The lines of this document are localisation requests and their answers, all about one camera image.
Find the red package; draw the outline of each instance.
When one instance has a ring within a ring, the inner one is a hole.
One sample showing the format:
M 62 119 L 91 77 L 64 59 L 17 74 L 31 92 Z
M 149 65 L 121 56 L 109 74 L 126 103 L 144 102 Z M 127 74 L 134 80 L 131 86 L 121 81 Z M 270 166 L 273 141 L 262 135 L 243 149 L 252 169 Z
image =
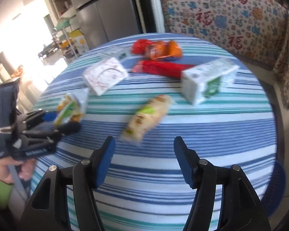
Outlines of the red package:
M 132 46 L 132 53 L 135 55 L 144 55 L 147 46 L 152 45 L 153 42 L 146 39 L 139 39 L 134 42 Z
M 177 64 L 167 61 L 139 61 L 134 67 L 134 73 L 150 73 L 168 77 L 181 78 L 181 71 L 194 67 L 191 64 Z

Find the packaged bread roll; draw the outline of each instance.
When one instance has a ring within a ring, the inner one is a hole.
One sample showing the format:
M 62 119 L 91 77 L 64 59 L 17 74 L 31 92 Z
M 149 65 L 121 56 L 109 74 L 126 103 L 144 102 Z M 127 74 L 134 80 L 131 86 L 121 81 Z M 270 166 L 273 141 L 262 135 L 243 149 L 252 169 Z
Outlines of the packaged bread roll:
M 144 134 L 155 127 L 172 104 L 168 95 L 159 95 L 152 98 L 143 108 L 136 112 L 122 134 L 122 139 L 135 145 L 140 144 Z

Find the white tissue package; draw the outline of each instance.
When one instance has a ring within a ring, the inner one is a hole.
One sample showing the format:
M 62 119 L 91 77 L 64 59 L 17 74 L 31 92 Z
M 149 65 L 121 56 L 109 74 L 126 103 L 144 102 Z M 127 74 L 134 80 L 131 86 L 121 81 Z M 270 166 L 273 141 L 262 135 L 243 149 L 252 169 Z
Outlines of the white tissue package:
M 181 73 L 182 94 L 193 105 L 204 102 L 229 87 L 238 68 L 230 59 L 220 58 L 186 69 Z
M 87 84 L 98 95 L 103 95 L 109 88 L 118 84 L 128 73 L 116 58 L 103 59 L 83 72 Z

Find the striped tablecloth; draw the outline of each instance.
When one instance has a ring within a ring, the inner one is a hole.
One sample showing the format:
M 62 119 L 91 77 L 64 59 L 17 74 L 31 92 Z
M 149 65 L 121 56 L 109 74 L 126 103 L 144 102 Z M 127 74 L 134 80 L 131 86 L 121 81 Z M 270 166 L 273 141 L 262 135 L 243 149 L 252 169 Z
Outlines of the striped tablecloth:
M 239 164 L 262 197 L 269 183 L 276 153 L 276 131 L 272 108 L 259 81 L 237 58 L 206 41 L 175 34 L 127 37 L 94 49 L 70 64 L 44 91 L 36 108 L 54 110 L 63 94 L 84 87 L 82 72 L 100 60 L 99 52 L 119 45 L 130 48 L 139 38 L 174 39 L 183 49 L 178 63 L 201 64 L 220 57 L 240 66 L 232 87 L 193 107 L 180 93 L 180 81 L 151 74 L 129 73 L 129 77 L 101 97 L 90 94 L 82 130 L 65 137 L 56 154 L 42 157 L 32 180 L 31 192 L 50 165 L 75 165 L 107 136 L 116 138 L 116 152 L 105 182 L 94 191 L 106 230 L 182 230 L 195 190 L 184 182 L 173 152 L 173 139 L 182 136 L 200 158 L 216 166 Z M 142 56 L 123 61 L 130 71 Z M 119 140 L 136 110 L 150 98 L 170 95 L 176 102 L 162 122 L 149 131 L 141 147 Z M 51 128 L 50 123 L 41 129 Z M 73 191 L 68 205 L 72 229 L 78 230 Z M 217 226 L 221 187 L 216 190 L 211 230 Z

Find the metal bolt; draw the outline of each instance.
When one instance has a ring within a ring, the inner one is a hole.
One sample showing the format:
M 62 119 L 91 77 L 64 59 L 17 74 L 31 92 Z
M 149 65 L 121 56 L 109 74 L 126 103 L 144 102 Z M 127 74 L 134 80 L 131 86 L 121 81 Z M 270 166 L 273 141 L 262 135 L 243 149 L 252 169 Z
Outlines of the metal bolt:
M 89 163 L 90 163 L 90 160 L 88 160 L 88 159 L 85 159 L 85 160 L 81 161 L 82 165 L 88 165 Z
M 55 171 L 57 169 L 57 166 L 56 165 L 51 165 L 49 167 L 49 171 Z
M 200 160 L 199 160 L 199 163 L 200 163 L 201 165 L 207 165 L 207 164 L 208 164 L 208 161 L 207 161 L 206 159 L 200 159 Z
M 239 165 L 232 165 L 232 168 L 235 170 L 235 171 L 240 171 L 241 167 Z

